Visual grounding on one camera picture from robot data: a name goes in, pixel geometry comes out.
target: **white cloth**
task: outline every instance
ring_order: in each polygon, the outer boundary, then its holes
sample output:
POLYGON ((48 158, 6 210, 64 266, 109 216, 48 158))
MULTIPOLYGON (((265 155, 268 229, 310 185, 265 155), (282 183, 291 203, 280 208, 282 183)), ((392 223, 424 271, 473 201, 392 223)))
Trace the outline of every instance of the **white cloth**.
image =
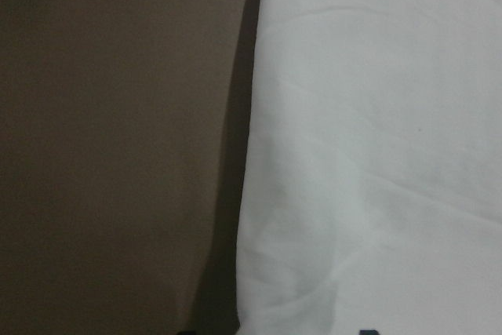
POLYGON ((500 335, 502 0, 261 0, 239 335, 500 335))

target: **mattress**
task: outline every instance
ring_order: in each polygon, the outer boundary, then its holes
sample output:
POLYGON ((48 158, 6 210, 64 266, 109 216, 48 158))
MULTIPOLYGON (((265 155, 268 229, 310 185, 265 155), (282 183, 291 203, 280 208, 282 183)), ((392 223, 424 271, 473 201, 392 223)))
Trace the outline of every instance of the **mattress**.
POLYGON ((501 334, 501 20, 261 0, 238 335, 501 334))

